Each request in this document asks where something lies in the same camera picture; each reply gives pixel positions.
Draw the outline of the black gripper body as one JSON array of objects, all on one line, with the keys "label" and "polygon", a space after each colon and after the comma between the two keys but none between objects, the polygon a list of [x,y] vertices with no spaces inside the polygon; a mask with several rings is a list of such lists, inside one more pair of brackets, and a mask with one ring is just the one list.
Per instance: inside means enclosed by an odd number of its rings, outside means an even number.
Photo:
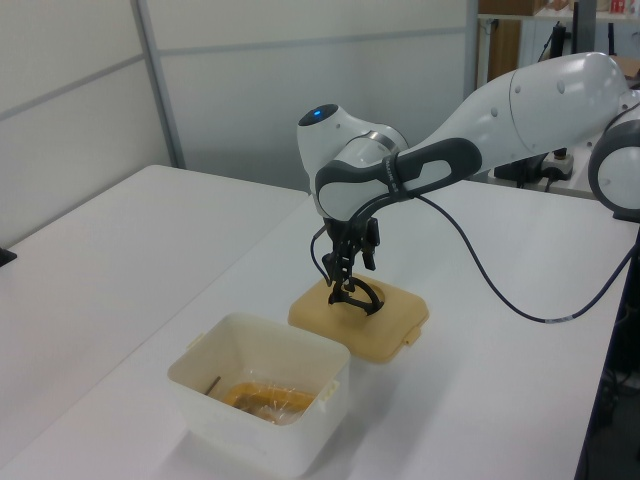
[{"label": "black gripper body", "polygon": [[325,218],[324,225],[334,246],[344,242],[362,245],[367,235],[367,220],[339,221]]}]

